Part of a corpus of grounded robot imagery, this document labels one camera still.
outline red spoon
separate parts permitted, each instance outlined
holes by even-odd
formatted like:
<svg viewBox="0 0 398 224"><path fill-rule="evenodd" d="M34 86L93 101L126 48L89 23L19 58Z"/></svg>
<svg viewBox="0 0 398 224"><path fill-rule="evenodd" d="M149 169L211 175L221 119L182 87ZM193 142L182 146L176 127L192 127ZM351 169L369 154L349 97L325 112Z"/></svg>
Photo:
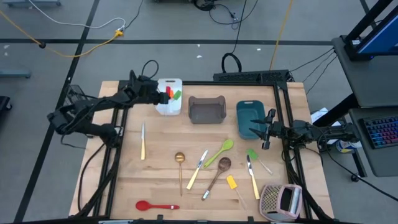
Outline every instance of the red spoon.
<svg viewBox="0 0 398 224"><path fill-rule="evenodd" d="M136 208L140 211L146 211L150 208L165 208L165 209L179 209L178 205L151 205L147 201L139 201L136 203Z"/></svg>

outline yellow handle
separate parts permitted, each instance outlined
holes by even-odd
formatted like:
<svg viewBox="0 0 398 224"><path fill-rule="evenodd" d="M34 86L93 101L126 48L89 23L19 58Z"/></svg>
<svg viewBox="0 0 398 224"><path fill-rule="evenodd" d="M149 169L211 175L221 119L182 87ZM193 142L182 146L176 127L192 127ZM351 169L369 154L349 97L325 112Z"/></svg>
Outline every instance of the yellow handle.
<svg viewBox="0 0 398 224"><path fill-rule="evenodd" d="M253 182L254 196L256 197L257 200L259 200L260 199L259 190L257 189L257 184L256 180L254 179L254 176L251 176L251 182Z"/></svg>
<svg viewBox="0 0 398 224"><path fill-rule="evenodd" d="M191 190L192 185L193 185L195 179L197 178L198 171L199 171L199 168L197 168L197 170L196 170L195 173L193 174L191 180L189 181L189 183L188 183L188 185L187 185L187 189L188 189L188 190Z"/></svg>
<svg viewBox="0 0 398 224"><path fill-rule="evenodd" d="M209 160L207 160L207 162L205 163L205 165L203 165L203 168L206 168L208 166L210 166L210 164L217 158L217 156L219 156L221 153L223 152L223 150L221 149L220 151L218 151L212 158L210 158Z"/></svg>
<svg viewBox="0 0 398 224"><path fill-rule="evenodd" d="M145 159L145 140L142 140L142 144L141 144L141 160Z"/></svg>

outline butter knife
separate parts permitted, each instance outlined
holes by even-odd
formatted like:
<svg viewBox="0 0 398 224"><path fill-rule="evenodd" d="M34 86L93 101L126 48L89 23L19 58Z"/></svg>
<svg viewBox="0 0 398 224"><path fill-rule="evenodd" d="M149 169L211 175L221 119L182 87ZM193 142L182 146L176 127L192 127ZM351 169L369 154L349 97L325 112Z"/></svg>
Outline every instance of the butter knife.
<svg viewBox="0 0 398 224"><path fill-rule="evenodd" d="M199 169L200 169L201 165L203 164L203 161L205 160L205 157L206 157L206 155L207 155L207 152L208 152L208 150L206 150L206 151L203 153L203 155L201 156L200 161L199 161L199 163L198 163L198 165L197 165L197 169L196 169L195 173L193 174L193 176L191 177L191 180L189 181L189 183L188 183L188 185L187 185L187 189L188 189L188 190L191 190L192 185L193 185L193 183L194 183L194 181L195 181L195 179L196 179L196 177L197 177L197 175L198 175Z"/></svg>
<svg viewBox="0 0 398 224"><path fill-rule="evenodd" d="M145 122L141 127L141 160L145 159Z"/></svg>
<svg viewBox="0 0 398 224"><path fill-rule="evenodd" d="M254 179L253 169L251 167L250 156L248 155L246 159L248 160L249 174L251 176L251 182L253 183L254 196L256 197L257 200L259 200L260 199L259 190L257 188L256 180Z"/></svg>

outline wooden tabletop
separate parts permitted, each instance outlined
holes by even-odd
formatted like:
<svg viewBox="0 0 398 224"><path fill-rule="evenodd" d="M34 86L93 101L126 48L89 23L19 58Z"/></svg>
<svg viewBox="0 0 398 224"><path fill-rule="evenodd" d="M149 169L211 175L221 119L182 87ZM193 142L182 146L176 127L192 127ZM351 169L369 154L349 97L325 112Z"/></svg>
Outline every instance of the wooden tabletop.
<svg viewBox="0 0 398 224"><path fill-rule="evenodd" d="M111 96L117 92L118 82L103 82L99 96ZM302 83L288 83L289 96L294 119L310 121L307 98ZM182 111L177 116L161 116L154 105L135 105L129 110L118 179L115 188L111 218L114 219L156 219L163 214L165 220L230 220L246 221L253 216L255 221L265 221L259 214L259 201L254 198L251 177L246 165L246 149L253 148L262 162L268 166L270 175L258 161L252 161L254 176L259 191L266 184L287 184L285 163L281 159L282 142L271 138L271 148L261 149L261 141L246 141L239 137L236 121L236 104L241 100L259 100L267 112L276 108L273 88L270 86L184 86ZM227 116L221 124L192 124L188 117L188 98L226 98ZM283 93L280 100L287 121ZM95 113L96 124L110 123L112 110ZM146 159L141 155L141 125L146 124ZM193 175L197 163L205 150L206 159L220 150L223 141L232 139L234 146L223 152L208 168L201 168L191 190L186 186ZM100 138L89 139L82 167L88 158L102 144ZM315 144L308 146L317 150ZM174 160L177 152L185 154L182 164L183 196L180 196L178 163ZM326 214L333 216L321 160L318 154L301 150L307 189ZM104 149L90 162L83 177L82 200L84 205L98 186ZM216 174L218 160L228 157L232 161L230 170L220 175L210 195L205 201L201 196ZM232 175L238 191L248 205L245 210L234 190L229 188L226 177ZM77 213L77 189L70 214ZM108 193L103 194L106 200ZM179 210L150 209L146 212L135 208L136 202L147 200L152 204L179 205Z"/></svg>

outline red object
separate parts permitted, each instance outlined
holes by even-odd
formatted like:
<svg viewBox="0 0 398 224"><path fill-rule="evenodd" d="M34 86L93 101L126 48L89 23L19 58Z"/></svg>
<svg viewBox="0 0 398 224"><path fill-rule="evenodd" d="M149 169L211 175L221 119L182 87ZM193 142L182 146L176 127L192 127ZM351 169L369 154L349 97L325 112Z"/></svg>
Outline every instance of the red object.
<svg viewBox="0 0 398 224"><path fill-rule="evenodd" d="M171 87L167 86L166 87L166 94L168 94L170 96L170 92L171 92Z"/></svg>
<svg viewBox="0 0 398 224"><path fill-rule="evenodd" d="M151 205L147 201L139 201L136 203L136 208L140 211L146 211L150 208L164 208L164 209L179 209L178 205Z"/></svg>

